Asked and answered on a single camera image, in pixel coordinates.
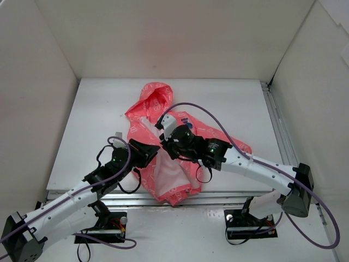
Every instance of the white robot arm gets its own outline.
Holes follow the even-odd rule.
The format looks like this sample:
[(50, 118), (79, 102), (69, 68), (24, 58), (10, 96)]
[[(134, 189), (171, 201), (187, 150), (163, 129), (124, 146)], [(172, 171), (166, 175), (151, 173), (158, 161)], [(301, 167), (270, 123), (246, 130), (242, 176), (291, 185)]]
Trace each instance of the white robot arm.
[(274, 166), (313, 190), (314, 182), (308, 165), (281, 165), (243, 153), (220, 139), (204, 139), (194, 135), (185, 124), (177, 126), (176, 119), (169, 114), (164, 115), (156, 127), (164, 130), (160, 137), (161, 144), (172, 159), (185, 157), (185, 160), (206, 168), (240, 174), (274, 188), (275, 191), (266, 195), (248, 199), (244, 206), (245, 213), (257, 219), (282, 211), (297, 217), (308, 216), (311, 195), (290, 178), (267, 167)]
[(84, 229), (104, 228), (110, 212), (100, 199), (132, 170), (145, 168), (160, 148), (133, 139), (125, 145), (127, 149), (113, 146), (108, 163), (98, 166), (56, 200), (24, 216), (16, 212), (8, 217), (1, 243), (13, 262), (36, 261), (44, 250), (69, 235)]

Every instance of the white table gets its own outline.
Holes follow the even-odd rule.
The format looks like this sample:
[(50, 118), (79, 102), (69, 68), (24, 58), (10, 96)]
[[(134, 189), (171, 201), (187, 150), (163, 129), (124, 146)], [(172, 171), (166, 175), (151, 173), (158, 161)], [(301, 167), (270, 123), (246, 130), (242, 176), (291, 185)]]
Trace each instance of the white table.
[[(139, 99), (142, 87), (152, 81), (169, 84), (174, 103), (192, 102), (213, 113), (237, 139), (249, 144), (255, 155), (281, 162), (278, 144), (262, 88), (258, 80), (209, 79), (82, 79), (79, 85), (61, 146), (53, 166), (47, 190), (63, 192), (97, 167), (97, 153), (115, 132), (126, 138), (129, 121), (124, 113)], [(218, 127), (199, 109), (187, 111), (202, 122)], [(102, 155), (102, 163), (110, 160), (110, 150)], [(122, 185), (133, 189), (134, 176)], [(203, 192), (260, 192), (271, 188), (240, 175), (215, 171)]]
[[(281, 162), (262, 88), (257, 80), (82, 79), (47, 185), (52, 195), (70, 189), (94, 170), (97, 166), (95, 157), (106, 144), (107, 137), (115, 132), (122, 132), (126, 137), (129, 121), (123, 114), (138, 100), (141, 88), (151, 81), (169, 84), (174, 91), (174, 103), (192, 102), (211, 111), (232, 136), (249, 144), (255, 155)], [(176, 110), (185, 110), (216, 127), (212, 119), (196, 108), (182, 106)], [(110, 151), (103, 154), (101, 160), (103, 163), (109, 161)], [(133, 189), (137, 181), (133, 176), (127, 176), (122, 184), (126, 189)], [(159, 207), (142, 188), (140, 193), (131, 196), (110, 194), (104, 199), (110, 209), (127, 209), (125, 206), (135, 203), (138, 203), (135, 206), (153, 207), (138, 209), (134, 206), (128, 209), (127, 236), (138, 241), (135, 249), (120, 251), (92, 245), (91, 262), (333, 261), (331, 251), (309, 244), (286, 217), (278, 226), (277, 239), (250, 240), (238, 247), (226, 242), (222, 204), (243, 203), (247, 195), (269, 190), (268, 186), (248, 178), (215, 172), (212, 181), (203, 185), (202, 193), (184, 201), (195, 208)], [(235, 195), (237, 199), (227, 199), (227, 195)], [(204, 198), (201, 205), (217, 204), (220, 207), (198, 206), (200, 196)], [(328, 244), (315, 206), (311, 206), (308, 218), (295, 220), (312, 239)], [(69, 237), (60, 241), (38, 261), (77, 261), (77, 245), (73, 244), (73, 240)]]

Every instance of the purple cable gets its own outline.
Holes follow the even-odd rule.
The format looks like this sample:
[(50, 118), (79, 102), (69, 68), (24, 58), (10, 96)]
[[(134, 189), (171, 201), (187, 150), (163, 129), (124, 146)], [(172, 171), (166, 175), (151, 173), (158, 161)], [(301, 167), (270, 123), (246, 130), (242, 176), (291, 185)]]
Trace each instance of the purple cable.
[[(233, 145), (233, 147), (235, 147), (235, 149), (240, 153), (242, 154), (246, 159), (250, 160), (251, 157), (248, 156), (245, 152), (243, 152), (237, 145), (236, 143), (234, 142), (234, 140), (229, 136), (228, 132), (225, 130), (225, 128), (222, 126), (222, 124), (218, 121), (218, 119), (212, 115), (209, 111), (207, 111), (205, 108), (199, 106), (199, 105), (196, 105), (196, 104), (193, 104), (193, 103), (188, 103), (188, 102), (182, 102), (182, 103), (178, 103), (178, 104), (174, 104), (172, 106), (170, 106), (164, 113), (163, 115), (161, 116), (160, 118), (160, 121), (163, 120), (164, 118), (164, 115), (166, 115), (172, 108), (176, 107), (176, 106), (179, 106), (179, 105), (191, 105), (191, 106), (194, 106), (196, 108), (199, 108), (201, 109), (202, 111), (204, 111), (205, 113), (207, 113), (217, 124), (218, 126), (222, 129), (223, 133), (227, 136), (227, 138), (229, 139), (230, 143)], [(326, 204), (313, 192), (311, 191), (307, 186), (305, 186), (303, 183), (301, 183), (300, 181), (298, 181), (297, 179), (295, 179), (294, 177), (292, 177), (291, 175), (289, 175), (288, 173), (284, 172), (283, 170), (275, 167), (275, 166), (272, 166), (272, 165), (269, 165), (265, 162), (262, 162), (260, 160), (257, 160), (257, 159), (253, 159), (253, 161), (259, 165), (263, 165), (263, 166), (266, 166), (272, 170), (275, 170), (276, 172), (279, 172), (281, 174), (283, 174), (284, 176), (286, 176), (287, 178), (289, 178), (290, 180), (292, 180), (293, 182), (295, 182), (296, 184), (298, 184), (300, 187), (302, 187), (305, 191), (307, 191), (322, 207), (323, 209), (325, 209), (325, 211), (327, 212), (329, 218), (331, 219), (332, 223), (333, 223), (333, 226), (334, 226), (334, 230), (335, 230), (335, 233), (336, 233), (336, 239), (334, 241), (334, 243), (332, 245), (329, 245), (329, 246), (323, 246), (323, 245), (320, 245), (316, 242), (314, 242), (313, 240), (311, 240), (309, 237), (307, 237), (304, 232), (302, 232), (302, 230), (296, 226), (296, 224), (294, 223), (294, 221), (290, 218), (290, 216), (288, 214), (287, 215), (287, 218), (290, 220), (290, 222), (294, 225), (294, 227), (299, 231), (299, 233), (304, 236), (310, 243), (312, 243), (313, 245), (315, 245), (316, 247), (319, 247), (319, 248), (323, 248), (323, 249), (333, 249), (335, 248), (336, 246), (338, 246), (339, 244), (339, 241), (340, 241), (340, 232), (339, 232), (339, 227), (338, 227), (338, 224), (337, 224), (337, 221), (336, 219), (334, 218), (333, 214), (331, 213), (331, 211), (329, 210), (329, 208), (326, 206)]]
[(88, 235), (85, 235), (85, 234), (76, 233), (76, 234), (73, 234), (73, 235), (74, 235), (74, 236), (79, 236), (79, 237), (84, 237), (84, 238), (86, 238), (86, 239), (91, 239), (91, 240), (93, 240), (93, 241), (95, 241), (95, 242), (97, 242), (97, 243), (104, 244), (104, 245), (106, 245), (106, 246), (108, 246), (108, 247), (117, 248), (117, 249), (132, 249), (132, 248), (134, 248), (134, 247), (137, 246), (136, 240), (133, 240), (133, 239), (122, 239), (122, 238), (120, 238), (121, 240), (124, 240), (124, 241), (133, 242), (133, 245), (130, 246), (130, 247), (121, 247), (121, 246), (115, 246), (115, 245), (113, 245), (113, 244), (104, 242), (104, 241), (102, 241), (102, 240), (96, 239), (96, 238), (94, 238), (94, 237), (92, 237), (92, 236), (88, 236)]
[[(125, 169), (127, 168), (127, 166), (129, 165), (130, 163), (130, 160), (131, 160), (131, 149), (130, 149), (130, 146), (127, 144), (127, 142), (125, 140), (123, 140), (122, 138), (118, 138), (117, 136), (111, 136), (108, 138), (108, 143), (110, 139), (117, 139), (117, 140), (120, 140), (122, 143), (125, 144), (125, 146), (127, 147), (127, 150), (128, 150), (128, 157), (127, 157), (127, 161), (125, 163), (125, 166), (123, 168), (121, 168), (121, 170), (116, 173), (115, 175), (105, 179), (105, 180), (102, 180), (100, 182), (97, 182), (95, 184), (90, 184), (89, 186), (86, 186), (86, 187), (83, 187), (79, 190), (77, 190), (76, 192), (74, 192), (72, 195), (77, 195), (79, 194), (80, 192), (88, 189), (88, 188), (91, 188), (91, 187), (94, 187), (94, 186), (98, 186), (100, 184), (103, 184), (103, 183), (106, 183), (110, 180), (113, 180), (114, 178), (116, 178), (118, 175), (120, 175), (123, 171), (125, 171)], [(60, 202), (58, 202), (57, 204), (51, 206), (49, 209), (45, 210), (44, 212), (42, 212), (41, 214), (37, 215), (36, 217), (32, 218), (31, 220), (29, 220), (28, 222), (24, 223), (23, 225), (21, 225), (20, 227), (18, 227), (17, 229), (15, 229), (14, 231), (12, 231), (11, 233), (9, 233), (7, 236), (5, 236), (4, 238), (2, 238), (0, 240), (0, 244), (3, 243), (4, 241), (6, 241), (7, 239), (9, 239), (10, 237), (12, 237), (14, 234), (16, 234), (17, 232), (21, 231), (22, 229), (24, 229), (25, 227), (27, 227), (28, 225), (32, 224), (33, 222), (35, 222), (36, 220), (38, 220), (39, 218), (43, 217), (44, 215), (46, 215), (47, 213), (51, 212), (53, 209), (56, 209), (57, 207), (61, 206), (63, 203), (67, 202), (68, 200), (70, 199), (70, 197), (66, 197), (64, 198), (63, 200), (61, 200)], [(5, 255), (5, 256), (2, 256), (0, 257), (0, 260), (4, 259), (5, 257), (7, 257), (8, 255)]]

